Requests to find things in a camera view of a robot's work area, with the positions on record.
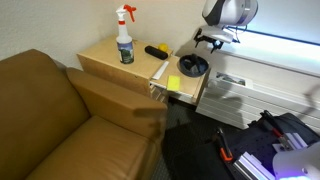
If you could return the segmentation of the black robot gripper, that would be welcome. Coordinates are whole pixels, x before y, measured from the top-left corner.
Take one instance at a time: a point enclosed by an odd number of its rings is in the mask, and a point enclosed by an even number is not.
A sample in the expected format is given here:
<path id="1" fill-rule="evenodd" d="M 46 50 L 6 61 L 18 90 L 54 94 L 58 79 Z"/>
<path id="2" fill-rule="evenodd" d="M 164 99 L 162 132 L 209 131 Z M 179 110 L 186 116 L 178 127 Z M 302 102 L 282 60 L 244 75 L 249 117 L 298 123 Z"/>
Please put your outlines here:
<path id="1" fill-rule="evenodd" d="M 224 43 L 231 43 L 234 41 L 235 34 L 232 32 L 224 31 L 220 27 L 216 26 L 201 26 L 193 40 L 196 42 L 196 46 L 202 41 L 206 41 L 212 45 L 211 51 L 220 49 Z"/>

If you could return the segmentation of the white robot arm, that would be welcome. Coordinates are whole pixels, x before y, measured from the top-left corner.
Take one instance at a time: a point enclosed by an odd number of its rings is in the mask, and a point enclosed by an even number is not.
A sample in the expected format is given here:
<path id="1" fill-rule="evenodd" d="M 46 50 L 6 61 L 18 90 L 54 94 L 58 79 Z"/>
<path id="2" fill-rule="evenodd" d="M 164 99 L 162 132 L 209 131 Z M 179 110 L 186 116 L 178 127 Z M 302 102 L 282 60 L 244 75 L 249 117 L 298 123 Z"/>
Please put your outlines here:
<path id="1" fill-rule="evenodd" d="M 237 33 L 228 30 L 228 27 L 247 26 L 257 11 L 257 0 L 206 0 L 202 10 L 206 24 L 194 36 L 196 46 L 206 41 L 212 44 L 212 51 L 215 51 L 224 43 L 238 43 Z"/>

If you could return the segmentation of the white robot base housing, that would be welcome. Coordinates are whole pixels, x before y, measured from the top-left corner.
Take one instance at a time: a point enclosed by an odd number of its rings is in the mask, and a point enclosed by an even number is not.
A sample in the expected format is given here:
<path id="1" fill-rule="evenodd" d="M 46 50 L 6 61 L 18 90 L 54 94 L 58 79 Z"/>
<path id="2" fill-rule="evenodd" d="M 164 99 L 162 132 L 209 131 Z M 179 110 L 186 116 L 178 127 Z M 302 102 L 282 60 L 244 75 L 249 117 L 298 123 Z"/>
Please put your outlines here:
<path id="1" fill-rule="evenodd" d="M 320 180 L 320 142 L 273 157 L 276 180 Z"/>

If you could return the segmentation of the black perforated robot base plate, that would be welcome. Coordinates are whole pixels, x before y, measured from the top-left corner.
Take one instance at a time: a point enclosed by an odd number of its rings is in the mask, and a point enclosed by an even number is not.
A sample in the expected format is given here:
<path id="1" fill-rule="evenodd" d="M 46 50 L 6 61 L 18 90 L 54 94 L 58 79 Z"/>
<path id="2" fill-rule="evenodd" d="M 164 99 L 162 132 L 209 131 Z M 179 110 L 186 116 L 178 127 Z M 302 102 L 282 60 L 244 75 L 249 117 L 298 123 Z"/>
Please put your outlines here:
<path id="1" fill-rule="evenodd" d="M 252 121 L 249 127 L 234 135 L 226 137 L 228 146 L 232 152 L 233 160 L 225 162 L 219 152 L 219 143 L 217 133 L 213 135 L 213 142 L 221 161 L 227 168 L 227 173 L 234 180 L 244 180 L 245 177 L 233 166 L 233 163 L 244 153 L 248 152 L 257 157 L 262 165 L 273 173 L 272 158 L 276 154 L 273 144 L 278 144 L 277 137 L 262 124 L 263 118 L 258 121 Z M 298 133 L 302 140 L 310 145 L 320 139 L 320 136 L 303 123 L 299 118 L 291 113 L 285 113 L 280 116 L 273 116 L 271 124 L 276 127 L 285 138 L 286 133 Z"/>

